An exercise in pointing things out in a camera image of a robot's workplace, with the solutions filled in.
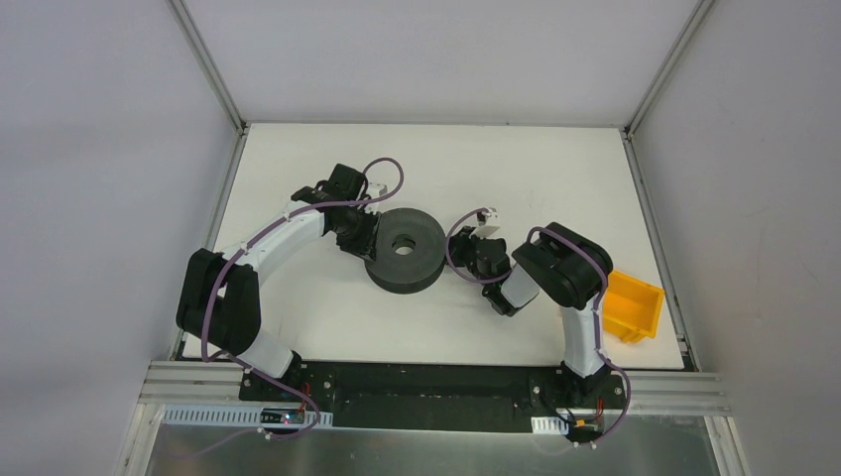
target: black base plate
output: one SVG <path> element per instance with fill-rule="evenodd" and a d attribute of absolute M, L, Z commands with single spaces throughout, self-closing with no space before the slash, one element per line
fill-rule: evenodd
<path fill-rule="evenodd" d="M 564 402 L 559 367 L 306 362 L 303 375 L 318 407 L 333 425 L 358 428 L 532 432 L 531 417 L 555 416 Z M 299 399 L 254 375 L 240 386 L 251 402 Z M 579 408 L 625 404 L 622 379 L 611 375 Z"/>

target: white table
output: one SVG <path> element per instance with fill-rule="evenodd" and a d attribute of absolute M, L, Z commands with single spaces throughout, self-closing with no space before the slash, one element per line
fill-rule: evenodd
<path fill-rule="evenodd" d="M 362 170 L 383 156 L 400 161 L 406 183 L 381 211 L 419 208 L 446 231 L 467 211 L 494 206 L 509 252 L 533 226 L 557 221 L 602 245 L 615 269 L 661 286 L 619 132 L 611 129 L 255 124 L 217 249 L 265 224 L 336 163 Z M 369 177 L 397 182 L 389 164 Z M 361 260 L 338 250 L 332 234 L 292 257 L 260 294 L 263 325 L 304 359 L 557 365 L 563 357 L 558 308 L 545 294 L 514 317 L 501 316 L 479 286 L 445 269 L 421 293 L 392 295 L 371 282 Z M 656 339 L 623 344 L 607 335 L 605 345 L 621 366 L 683 365 L 665 305 Z M 196 338 L 184 355 L 199 355 Z"/>

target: yellow plastic box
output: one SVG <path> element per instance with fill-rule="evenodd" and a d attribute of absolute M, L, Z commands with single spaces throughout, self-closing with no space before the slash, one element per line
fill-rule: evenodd
<path fill-rule="evenodd" d="M 655 338 L 664 295 L 656 286 L 614 271 L 605 294 L 604 330 L 623 342 Z"/>

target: black tape roll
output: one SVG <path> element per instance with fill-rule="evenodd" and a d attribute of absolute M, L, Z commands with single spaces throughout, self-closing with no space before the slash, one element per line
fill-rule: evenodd
<path fill-rule="evenodd" d="M 409 295 L 434 283 L 444 269 L 444 230 L 414 208 L 395 208 L 380 217 L 376 259 L 365 262 L 371 280 L 389 293 Z"/>

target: white wall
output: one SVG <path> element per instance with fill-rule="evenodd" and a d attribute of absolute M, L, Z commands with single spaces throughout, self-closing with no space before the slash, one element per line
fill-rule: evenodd
<path fill-rule="evenodd" d="M 637 138 L 754 474 L 837 474 L 841 2 L 718 2 Z"/>
<path fill-rule="evenodd" d="M 188 1 L 248 120 L 625 125 L 696 0 Z"/>
<path fill-rule="evenodd" d="M 234 133 L 163 1 L 0 6 L 0 473 L 110 474 Z"/>

